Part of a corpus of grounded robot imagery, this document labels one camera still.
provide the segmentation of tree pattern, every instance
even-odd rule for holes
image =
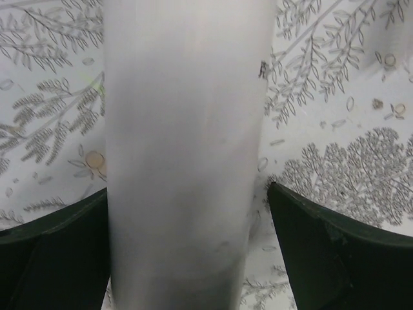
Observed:
[[[281,174],[268,177],[304,197],[361,222],[382,227],[401,225],[413,215],[413,135],[407,143],[381,127],[368,131],[347,147],[327,145],[324,154],[314,143],[300,160],[287,160]]]

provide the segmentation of small dark object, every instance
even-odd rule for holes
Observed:
[[[261,62],[258,77],[262,78],[262,79],[267,79],[267,77],[268,77],[268,64],[267,64],[266,61]]]
[[[0,310],[100,310],[109,275],[106,189],[0,232]]]
[[[383,108],[383,102],[379,99],[373,99],[373,109],[380,110]]]
[[[413,238],[276,183],[268,200],[298,310],[413,309]]]

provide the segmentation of branch pattern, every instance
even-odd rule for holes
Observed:
[[[0,175],[10,164],[5,155],[20,145],[24,144],[27,151],[22,161],[33,158],[41,163],[48,156],[46,165],[51,165],[70,134],[88,134],[105,115],[104,76],[100,73],[91,84],[75,92],[67,79],[49,79],[37,84],[39,93],[17,100],[13,104],[17,111],[14,124],[0,124]],[[25,135],[26,127],[37,119],[44,123]]]
[[[62,0],[63,6],[46,10],[23,5],[6,6],[0,17],[0,52],[29,70],[34,65],[43,70],[72,66],[69,50],[78,53],[103,43],[102,1]]]
[[[272,118],[277,128],[288,124],[288,119],[296,115],[297,106],[305,106],[319,95],[328,102],[337,90],[345,92],[350,69],[359,69],[365,54],[363,30],[377,21],[378,0],[358,1],[357,7],[349,12],[338,8],[343,1],[329,3],[324,12],[322,1],[311,0],[283,1],[283,8],[277,8],[278,36],[288,41],[296,37],[286,50],[271,53],[265,115]],[[311,6],[317,19],[308,25],[309,18],[303,18],[302,13]],[[325,24],[328,16],[333,16],[336,24]],[[300,30],[293,35],[297,23]]]

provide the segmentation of botanical print wallpaper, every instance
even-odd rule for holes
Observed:
[[[278,181],[413,236],[409,0],[274,0],[242,310],[295,309],[265,190]],[[106,186],[103,0],[0,0],[0,229]],[[103,309],[111,309],[108,286]]]

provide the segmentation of white pole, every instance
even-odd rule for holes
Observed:
[[[274,0],[105,2],[118,310],[239,307]]]

